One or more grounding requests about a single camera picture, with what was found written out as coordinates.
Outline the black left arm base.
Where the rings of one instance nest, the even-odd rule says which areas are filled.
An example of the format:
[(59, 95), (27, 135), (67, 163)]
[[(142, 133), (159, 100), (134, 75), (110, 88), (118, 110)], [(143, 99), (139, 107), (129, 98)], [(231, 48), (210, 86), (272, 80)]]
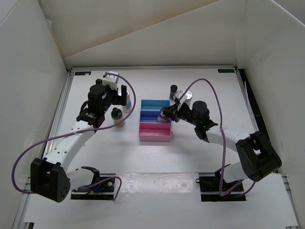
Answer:
[(114, 174), (101, 174), (99, 170), (83, 166), (67, 174), (71, 182), (71, 200), (114, 201), (122, 186), (122, 180)]

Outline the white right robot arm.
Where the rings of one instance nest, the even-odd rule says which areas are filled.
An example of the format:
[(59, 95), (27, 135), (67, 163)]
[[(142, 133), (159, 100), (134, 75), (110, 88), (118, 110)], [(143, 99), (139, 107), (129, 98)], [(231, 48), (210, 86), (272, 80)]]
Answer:
[(192, 107), (186, 103), (164, 107), (160, 114), (175, 122), (182, 120), (194, 125), (199, 139), (222, 145), (238, 154), (239, 162), (227, 165), (215, 173), (214, 186), (218, 190), (226, 190), (235, 181), (250, 179), (258, 182), (282, 165), (279, 155), (263, 132), (249, 134), (221, 129), (210, 119), (207, 104), (203, 101), (194, 102)]

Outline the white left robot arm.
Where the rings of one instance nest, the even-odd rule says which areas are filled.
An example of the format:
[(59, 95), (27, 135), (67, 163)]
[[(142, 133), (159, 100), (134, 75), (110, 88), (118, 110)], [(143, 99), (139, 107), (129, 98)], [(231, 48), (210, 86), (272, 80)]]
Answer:
[(126, 102), (125, 85), (118, 89), (116, 83), (96, 80), (95, 85), (90, 87), (87, 101), (81, 106), (70, 135), (64, 137), (43, 159), (32, 161), (31, 192), (60, 203), (70, 190), (98, 189), (101, 181), (99, 170), (89, 166), (82, 166), (72, 172), (67, 169), (79, 150), (103, 124), (110, 106), (126, 105)]

